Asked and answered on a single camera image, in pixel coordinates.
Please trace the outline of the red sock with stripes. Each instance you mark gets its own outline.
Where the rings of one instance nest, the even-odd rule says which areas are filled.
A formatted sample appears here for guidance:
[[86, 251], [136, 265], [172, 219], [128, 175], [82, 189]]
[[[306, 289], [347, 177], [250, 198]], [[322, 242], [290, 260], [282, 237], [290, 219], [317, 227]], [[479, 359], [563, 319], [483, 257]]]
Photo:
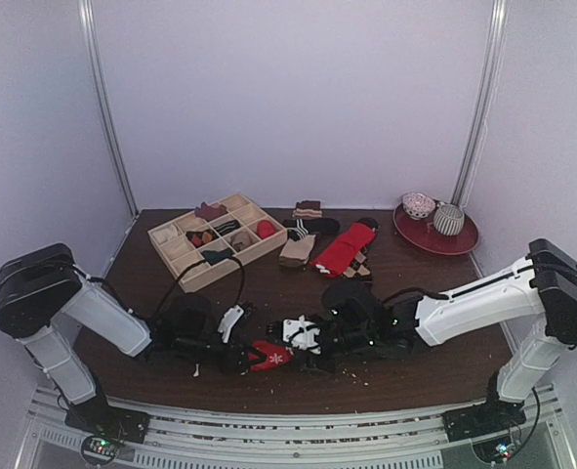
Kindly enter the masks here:
[[287, 347], [274, 345], [268, 341], [255, 341], [253, 348], [256, 352], [250, 352], [248, 355], [251, 371], [275, 369], [292, 360], [292, 353]]

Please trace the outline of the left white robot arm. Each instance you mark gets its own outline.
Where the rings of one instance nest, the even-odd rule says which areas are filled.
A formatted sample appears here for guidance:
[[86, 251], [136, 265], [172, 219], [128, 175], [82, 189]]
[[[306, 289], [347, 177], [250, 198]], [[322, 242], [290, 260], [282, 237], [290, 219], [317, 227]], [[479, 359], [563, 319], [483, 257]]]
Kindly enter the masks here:
[[131, 358], [155, 354], [194, 364], [214, 360], [224, 372], [245, 373], [267, 354], [242, 341], [235, 329], [253, 312], [235, 300], [220, 319], [196, 293], [169, 287], [144, 319], [125, 307], [106, 280], [80, 269], [70, 248], [56, 243], [0, 267], [0, 331], [21, 343], [55, 383], [79, 419], [96, 434], [109, 432], [116, 414], [103, 399], [98, 378], [78, 358], [55, 325], [67, 316]]

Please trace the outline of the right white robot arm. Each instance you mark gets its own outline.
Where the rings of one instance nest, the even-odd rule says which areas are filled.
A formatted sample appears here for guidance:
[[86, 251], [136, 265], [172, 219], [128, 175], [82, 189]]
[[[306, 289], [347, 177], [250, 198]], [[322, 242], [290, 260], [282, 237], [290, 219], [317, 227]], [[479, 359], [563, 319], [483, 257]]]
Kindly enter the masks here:
[[482, 430], [498, 430], [567, 349], [577, 347], [577, 262], [544, 238], [506, 269], [444, 292], [410, 287], [378, 299], [370, 286], [342, 280], [321, 299], [325, 316], [268, 325], [270, 342], [311, 370], [331, 371], [340, 354], [403, 359], [457, 336], [522, 317], [535, 322], [514, 356], [494, 373], [476, 410]]

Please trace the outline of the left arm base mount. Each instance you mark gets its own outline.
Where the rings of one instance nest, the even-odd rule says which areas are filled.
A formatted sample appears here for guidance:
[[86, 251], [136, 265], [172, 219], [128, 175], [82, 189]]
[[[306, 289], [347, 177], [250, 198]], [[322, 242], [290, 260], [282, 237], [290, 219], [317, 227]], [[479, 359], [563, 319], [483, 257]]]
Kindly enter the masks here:
[[87, 433], [80, 443], [80, 455], [90, 465], [103, 467], [120, 456], [128, 443], [144, 442], [150, 416], [123, 407], [70, 405], [66, 426]]

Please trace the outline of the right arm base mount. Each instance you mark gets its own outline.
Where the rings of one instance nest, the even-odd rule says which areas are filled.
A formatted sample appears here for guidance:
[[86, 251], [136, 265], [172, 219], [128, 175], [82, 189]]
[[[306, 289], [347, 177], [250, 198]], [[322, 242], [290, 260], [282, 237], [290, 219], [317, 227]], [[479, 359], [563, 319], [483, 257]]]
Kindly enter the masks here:
[[526, 415], [521, 405], [484, 403], [446, 411], [442, 422], [450, 443], [471, 440], [474, 455], [496, 465], [514, 456]]

